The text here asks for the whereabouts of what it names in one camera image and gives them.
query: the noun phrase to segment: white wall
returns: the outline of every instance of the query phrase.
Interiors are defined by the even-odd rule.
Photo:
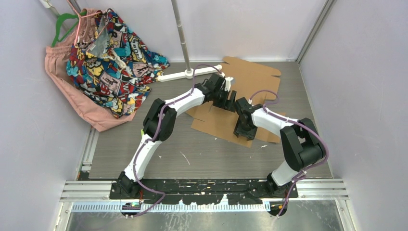
[[[360,230],[407,230],[408,2],[337,1],[301,63]]]
[[[325,0],[178,0],[191,60],[295,60]],[[78,0],[113,8],[152,51],[183,60],[171,0]]]
[[[1,7],[0,17],[0,230],[47,231],[90,126],[45,73],[53,15],[25,0]]]

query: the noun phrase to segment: colorful printed bag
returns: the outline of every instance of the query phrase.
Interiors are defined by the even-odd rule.
[[[167,58],[151,52],[112,10],[95,16],[92,42],[72,46],[66,67],[75,86],[119,118],[135,112],[146,99]]]

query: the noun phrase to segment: black mounting plate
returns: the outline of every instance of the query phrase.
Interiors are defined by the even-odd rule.
[[[144,185],[157,191],[165,192],[162,201],[165,205],[176,205],[182,199],[186,205],[196,202],[198,205],[218,204],[227,195],[230,205],[262,204],[262,198],[284,198],[283,194],[271,195],[267,191],[266,179],[142,179]],[[297,198],[297,188],[291,192],[290,198]],[[161,197],[143,190],[143,202],[153,204]],[[118,184],[113,183],[110,199],[139,199],[140,194],[133,198],[118,193]]]

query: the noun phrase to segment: pink cloth bag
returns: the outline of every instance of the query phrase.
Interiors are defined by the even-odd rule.
[[[88,9],[88,12],[94,13],[96,10]],[[95,21],[93,17],[82,19],[81,25],[78,26],[80,27],[79,39],[81,41],[91,41],[95,34]],[[66,64],[74,41],[75,33],[71,33],[63,42],[58,43],[55,47],[46,48],[45,71],[47,74],[64,94],[78,115],[98,131],[105,131],[131,121],[136,112],[116,119],[109,109],[100,107],[75,88],[74,83],[66,73]]]

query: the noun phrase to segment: white debris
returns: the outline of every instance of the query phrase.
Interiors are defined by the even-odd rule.
[[[180,153],[183,155],[184,158],[186,158],[187,163],[189,163],[189,165],[190,165],[190,161],[187,159],[187,157],[182,152],[180,152]]]

